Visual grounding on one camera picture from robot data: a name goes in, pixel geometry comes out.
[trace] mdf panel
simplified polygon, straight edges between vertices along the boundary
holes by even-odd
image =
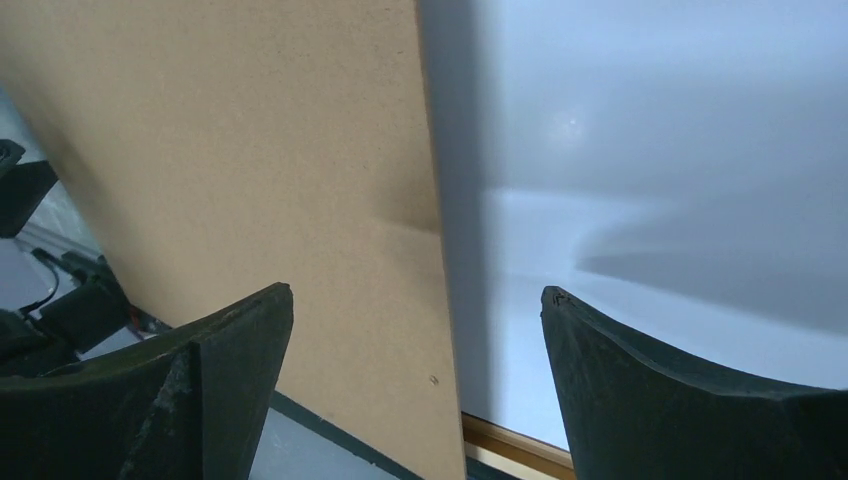
[[[131,300],[177,326],[290,283],[278,389],[464,478],[414,1],[2,9],[0,81]]]

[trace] black cable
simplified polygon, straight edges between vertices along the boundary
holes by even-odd
[[[52,257],[52,255],[50,255],[50,254],[47,254],[49,256],[39,255],[39,254],[36,253],[35,250],[30,252],[30,254],[33,256],[33,258],[38,260],[38,263],[44,265],[48,270],[50,270],[50,273],[53,274],[53,288],[50,289],[50,294],[47,295],[46,297],[44,297],[43,299],[19,308],[18,313],[20,313],[21,316],[27,316],[27,315],[29,315],[30,312],[32,312],[34,310],[38,310],[39,308],[41,308],[45,303],[52,300],[53,296],[56,295],[56,291],[59,290],[59,274],[56,272],[56,268],[53,266],[53,262],[49,260],[49,258]]]

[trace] cardboard sheet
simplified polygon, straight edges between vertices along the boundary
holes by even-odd
[[[0,65],[135,303],[291,283],[278,389],[464,478],[413,0],[4,2]]]

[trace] wooden edge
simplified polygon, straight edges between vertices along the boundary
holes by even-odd
[[[571,454],[565,450],[467,413],[462,414],[462,429],[466,454],[491,467],[522,480],[576,479]],[[523,466],[531,473],[513,464]],[[523,472],[525,476],[517,475],[516,472]]]

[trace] gray floor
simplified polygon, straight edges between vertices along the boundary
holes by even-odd
[[[52,287],[52,275],[28,257],[14,241],[0,240],[0,309],[16,310],[44,298]],[[59,295],[73,288],[69,277],[62,276],[61,280]],[[103,355],[135,341],[135,337],[123,329],[84,357]],[[270,410],[250,478],[386,480],[395,477]]]

